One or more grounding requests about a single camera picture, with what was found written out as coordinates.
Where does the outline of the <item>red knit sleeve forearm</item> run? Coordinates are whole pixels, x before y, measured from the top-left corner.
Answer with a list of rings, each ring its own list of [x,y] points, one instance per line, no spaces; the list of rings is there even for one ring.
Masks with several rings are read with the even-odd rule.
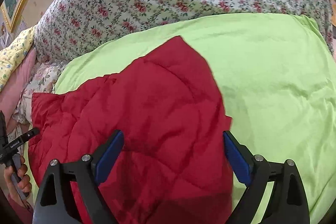
[[[10,194],[8,195],[8,201],[23,223],[33,223],[34,210],[28,202],[23,202],[20,197],[16,197],[15,199],[13,199]]]

